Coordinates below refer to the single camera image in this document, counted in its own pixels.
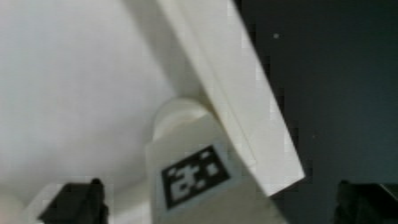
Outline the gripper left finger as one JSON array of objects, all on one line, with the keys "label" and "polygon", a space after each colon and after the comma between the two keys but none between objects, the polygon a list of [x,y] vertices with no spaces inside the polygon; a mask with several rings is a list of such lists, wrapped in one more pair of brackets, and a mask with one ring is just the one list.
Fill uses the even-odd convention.
[{"label": "gripper left finger", "polygon": [[38,219],[43,224],[109,224],[106,185],[99,178],[63,186]]}]

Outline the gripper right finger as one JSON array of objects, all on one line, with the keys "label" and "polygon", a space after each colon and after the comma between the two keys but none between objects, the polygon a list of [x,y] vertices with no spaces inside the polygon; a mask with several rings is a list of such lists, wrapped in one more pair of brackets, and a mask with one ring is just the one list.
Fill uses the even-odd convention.
[{"label": "gripper right finger", "polygon": [[398,224],[398,183],[340,182],[333,224]]}]

